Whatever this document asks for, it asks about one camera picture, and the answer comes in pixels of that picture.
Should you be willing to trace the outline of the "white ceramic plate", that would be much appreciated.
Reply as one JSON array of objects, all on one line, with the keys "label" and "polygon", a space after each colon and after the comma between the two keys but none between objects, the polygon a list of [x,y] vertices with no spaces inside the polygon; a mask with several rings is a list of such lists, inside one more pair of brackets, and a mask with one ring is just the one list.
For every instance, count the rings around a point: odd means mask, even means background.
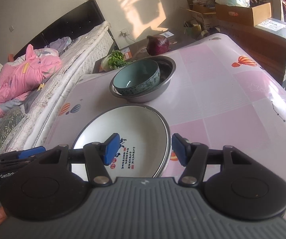
[{"label": "white ceramic plate", "polygon": [[90,142],[105,142],[120,136],[119,150],[106,166],[112,180],[117,177],[159,177],[171,153],[170,130],[164,117],[146,105],[116,107],[94,118],[78,135],[73,148]]}]

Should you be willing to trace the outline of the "teal ceramic bowl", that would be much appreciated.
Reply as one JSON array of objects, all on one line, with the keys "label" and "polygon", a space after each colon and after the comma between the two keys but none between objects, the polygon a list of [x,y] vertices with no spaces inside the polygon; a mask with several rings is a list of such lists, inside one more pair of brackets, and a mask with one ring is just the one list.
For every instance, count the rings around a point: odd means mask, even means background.
[{"label": "teal ceramic bowl", "polygon": [[114,77],[113,85],[121,95],[135,95],[160,81],[160,69],[156,61],[143,59],[121,69]]}]

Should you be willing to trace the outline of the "large steel bowl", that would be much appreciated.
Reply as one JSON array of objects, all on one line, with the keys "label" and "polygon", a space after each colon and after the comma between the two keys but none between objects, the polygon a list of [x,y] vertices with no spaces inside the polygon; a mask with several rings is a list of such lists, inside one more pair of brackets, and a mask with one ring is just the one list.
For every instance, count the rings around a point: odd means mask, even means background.
[{"label": "large steel bowl", "polygon": [[146,103],[152,101],[165,92],[168,86],[170,85],[170,81],[176,70],[176,63],[175,61],[167,56],[151,56],[147,57],[146,59],[152,59],[157,62],[160,69],[160,81],[153,85],[151,88],[140,92],[135,95],[121,95],[113,85],[113,80],[111,80],[109,85],[109,90],[114,97],[125,99],[130,103]]}]

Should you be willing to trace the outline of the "white quilted mattress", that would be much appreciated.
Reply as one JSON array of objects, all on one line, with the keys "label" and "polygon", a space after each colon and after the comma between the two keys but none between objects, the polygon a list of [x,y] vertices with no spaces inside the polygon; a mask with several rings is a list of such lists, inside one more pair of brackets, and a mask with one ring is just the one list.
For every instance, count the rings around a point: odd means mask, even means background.
[{"label": "white quilted mattress", "polygon": [[59,54],[62,67],[32,90],[24,101],[7,103],[12,107],[0,118],[0,154],[44,145],[50,129],[68,106],[64,101],[84,74],[93,73],[95,62],[106,57],[114,40],[110,22],[104,21],[76,38]]}]

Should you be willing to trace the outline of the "balloon patterned tablecloth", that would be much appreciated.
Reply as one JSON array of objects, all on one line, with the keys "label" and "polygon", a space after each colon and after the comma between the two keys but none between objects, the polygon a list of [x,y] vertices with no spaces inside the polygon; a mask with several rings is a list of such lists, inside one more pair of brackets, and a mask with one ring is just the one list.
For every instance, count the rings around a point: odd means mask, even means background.
[{"label": "balloon patterned tablecloth", "polygon": [[149,102],[172,132],[234,145],[286,180],[286,91],[226,35],[167,53],[176,70]]}]

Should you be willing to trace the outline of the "pink clothing on bed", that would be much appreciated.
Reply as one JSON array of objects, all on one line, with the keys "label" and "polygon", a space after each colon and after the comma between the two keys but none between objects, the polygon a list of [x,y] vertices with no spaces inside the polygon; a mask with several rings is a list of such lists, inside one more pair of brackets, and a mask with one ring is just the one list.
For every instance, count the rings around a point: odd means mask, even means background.
[{"label": "pink clothing on bed", "polygon": [[62,67],[58,51],[34,49],[29,44],[26,54],[3,65],[0,73],[0,118],[11,108],[7,103],[20,103]]}]

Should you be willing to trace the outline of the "green leafy cabbage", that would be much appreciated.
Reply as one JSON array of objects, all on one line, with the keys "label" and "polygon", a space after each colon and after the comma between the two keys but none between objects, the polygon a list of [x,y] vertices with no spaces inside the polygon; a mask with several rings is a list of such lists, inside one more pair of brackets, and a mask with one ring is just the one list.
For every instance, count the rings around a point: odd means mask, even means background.
[{"label": "green leafy cabbage", "polygon": [[129,62],[125,61],[125,56],[120,50],[113,51],[101,62],[101,68],[106,72],[116,70],[127,65],[129,65]]}]

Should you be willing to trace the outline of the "dark low side table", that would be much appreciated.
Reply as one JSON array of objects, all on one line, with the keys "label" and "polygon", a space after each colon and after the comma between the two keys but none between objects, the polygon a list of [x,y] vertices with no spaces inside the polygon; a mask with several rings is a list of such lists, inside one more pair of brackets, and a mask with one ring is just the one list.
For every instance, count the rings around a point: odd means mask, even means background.
[{"label": "dark low side table", "polygon": [[[191,45],[196,40],[187,34],[178,31],[176,29],[169,29],[164,31],[160,35],[166,36],[169,41],[169,51],[174,51],[180,48],[183,48],[187,45]],[[141,58],[149,57],[150,55],[146,51],[146,45],[148,43],[147,38],[135,42],[129,46],[120,49],[125,53],[125,61],[132,62]],[[95,62],[93,73],[105,72],[105,70],[101,67],[101,62],[103,58],[99,59]]]}]

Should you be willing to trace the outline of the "purple red cabbage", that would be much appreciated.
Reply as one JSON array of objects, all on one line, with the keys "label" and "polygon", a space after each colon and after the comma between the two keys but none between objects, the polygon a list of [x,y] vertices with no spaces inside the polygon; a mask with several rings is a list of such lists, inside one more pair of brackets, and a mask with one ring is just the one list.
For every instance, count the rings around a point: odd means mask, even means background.
[{"label": "purple red cabbage", "polygon": [[169,41],[162,35],[147,36],[147,40],[146,50],[151,56],[161,55],[169,50]]}]

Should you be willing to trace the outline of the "black bed headboard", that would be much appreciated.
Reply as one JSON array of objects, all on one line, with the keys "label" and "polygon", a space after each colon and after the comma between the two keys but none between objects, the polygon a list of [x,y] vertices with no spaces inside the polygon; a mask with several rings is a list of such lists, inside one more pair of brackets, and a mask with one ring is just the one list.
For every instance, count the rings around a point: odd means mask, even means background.
[{"label": "black bed headboard", "polygon": [[106,19],[96,0],[87,0],[50,24],[28,43],[34,49],[41,49],[59,38],[72,40],[88,33]]}]

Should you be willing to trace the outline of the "open cardboard box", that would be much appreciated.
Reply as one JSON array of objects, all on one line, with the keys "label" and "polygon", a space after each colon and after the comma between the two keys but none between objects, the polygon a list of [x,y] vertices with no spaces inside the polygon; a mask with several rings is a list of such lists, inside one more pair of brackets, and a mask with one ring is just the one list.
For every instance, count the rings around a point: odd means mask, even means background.
[{"label": "open cardboard box", "polygon": [[194,39],[219,31],[215,4],[212,0],[187,0],[188,7],[181,8],[188,12],[184,20],[184,33]]}]

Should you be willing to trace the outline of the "brown cardboard box with bags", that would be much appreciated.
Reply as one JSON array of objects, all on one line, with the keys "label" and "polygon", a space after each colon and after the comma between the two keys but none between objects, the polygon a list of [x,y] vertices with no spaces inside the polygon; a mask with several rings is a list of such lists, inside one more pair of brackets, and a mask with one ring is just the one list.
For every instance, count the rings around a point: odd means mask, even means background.
[{"label": "brown cardboard box with bags", "polygon": [[247,26],[256,26],[272,16],[269,2],[249,8],[216,4],[215,11],[220,21]]}]

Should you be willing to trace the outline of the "white plastic bag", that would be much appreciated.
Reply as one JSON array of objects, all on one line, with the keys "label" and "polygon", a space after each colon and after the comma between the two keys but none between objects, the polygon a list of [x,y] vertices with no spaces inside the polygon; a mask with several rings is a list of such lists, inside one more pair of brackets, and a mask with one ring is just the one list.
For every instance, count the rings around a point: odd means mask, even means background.
[{"label": "white plastic bag", "polygon": [[250,0],[215,0],[215,3],[229,7],[250,7]]}]

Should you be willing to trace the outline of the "white wall socket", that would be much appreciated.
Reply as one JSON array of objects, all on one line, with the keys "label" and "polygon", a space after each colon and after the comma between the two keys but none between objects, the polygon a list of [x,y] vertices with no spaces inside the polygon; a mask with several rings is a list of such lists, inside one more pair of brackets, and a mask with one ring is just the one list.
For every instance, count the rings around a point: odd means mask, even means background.
[{"label": "white wall socket", "polygon": [[123,30],[120,31],[120,35],[122,37],[126,38],[126,37],[130,36],[130,33],[129,33],[129,31],[127,29],[123,29]]}]

